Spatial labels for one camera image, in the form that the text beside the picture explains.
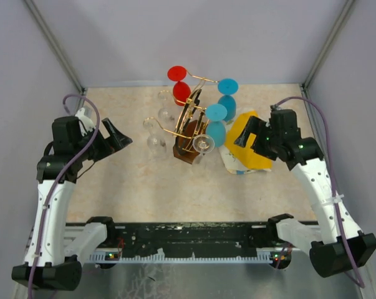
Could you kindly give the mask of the blue wine glass front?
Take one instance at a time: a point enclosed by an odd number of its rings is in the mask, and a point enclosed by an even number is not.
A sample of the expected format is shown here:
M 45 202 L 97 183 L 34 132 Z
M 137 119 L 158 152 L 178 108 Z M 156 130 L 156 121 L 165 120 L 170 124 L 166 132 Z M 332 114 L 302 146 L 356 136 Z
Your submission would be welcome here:
M 205 111 L 205 115 L 210 121 L 206 127 L 206 134 L 212 137 L 216 148 L 223 146 L 226 139 L 226 128 L 224 127 L 223 120 L 227 112 L 227 109 L 218 103 L 210 105 Z

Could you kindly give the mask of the blue wine glass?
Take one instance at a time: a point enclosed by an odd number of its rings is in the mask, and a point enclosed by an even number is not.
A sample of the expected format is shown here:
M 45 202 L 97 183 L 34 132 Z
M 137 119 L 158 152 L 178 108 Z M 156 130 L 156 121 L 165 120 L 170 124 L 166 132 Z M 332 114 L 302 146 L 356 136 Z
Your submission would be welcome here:
M 227 114 L 224 121 L 228 122 L 232 120 L 236 114 L 236 101 L 233 95 L 238 91 L 239 85 L 234 79 L 224 78 L 218 82 L 217 88 L 220 94 L 222 94 L 218 103 L 226 108 Z
M 216 148 L 223 146 L 226 139 L 226 128 L 224 127 L 223 120 L 227 112 L 227 109 L 218 103 L 210 105 L 205 111 L 205 115 L 210 121 L 206 127 L 206 134 L 212 137 Z

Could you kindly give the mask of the red plastic wine glass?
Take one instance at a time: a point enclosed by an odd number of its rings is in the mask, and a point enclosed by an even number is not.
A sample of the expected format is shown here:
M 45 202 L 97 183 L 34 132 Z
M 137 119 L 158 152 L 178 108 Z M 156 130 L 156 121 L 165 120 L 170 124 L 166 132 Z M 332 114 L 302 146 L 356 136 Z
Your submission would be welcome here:
M 175 103 L 179 106 L 183 106 L 191 94 L 189 85 L 183 81 L 186 75 L 186 69 L 180 65 L 171 67 L 167 72 L 168 78 L 175 83 L 172 94 L 175 98 Z

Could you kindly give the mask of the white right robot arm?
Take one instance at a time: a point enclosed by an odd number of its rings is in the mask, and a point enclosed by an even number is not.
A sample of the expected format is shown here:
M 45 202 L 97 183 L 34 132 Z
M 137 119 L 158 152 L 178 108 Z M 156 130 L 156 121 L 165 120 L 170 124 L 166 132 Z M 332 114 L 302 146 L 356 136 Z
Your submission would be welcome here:
M 285 162 L 303 185 L 319 225 L 319 231 L 314 231 L 290 214 L 274 216 L 267 223 L 268 242 L 276 247 L 288 242 L 300 249 L 321 277 L 363 267 L 376 249 L 376 237 L 363 232 L 343 196 L 332 191 L 324 154 L 313 137 L 301 136 L 295 111 L 274 110 L 268 121 L 249 117 L 235 145 L 244 148 L 251 135 L 256 154 Z

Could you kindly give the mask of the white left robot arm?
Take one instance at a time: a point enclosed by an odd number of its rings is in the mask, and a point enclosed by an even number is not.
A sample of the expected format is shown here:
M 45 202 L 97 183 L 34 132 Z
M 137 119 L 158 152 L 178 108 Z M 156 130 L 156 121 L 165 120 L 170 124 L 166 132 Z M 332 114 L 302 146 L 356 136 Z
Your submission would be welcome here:
M 118 232 L 109 216 L 91 217 L 82 233 L 64 244 L 69 202 L 84 161 L 98 162 L 132 144 L 112 122 L 102 120 L 109 136 L 85 116 L 64 116 L 52 123 L 52 143 L 37 164 L 38 205 L 29 250 L 12 279 L 29 290 L 73 291 L 83 264 L 95 249 L 113 246 Z

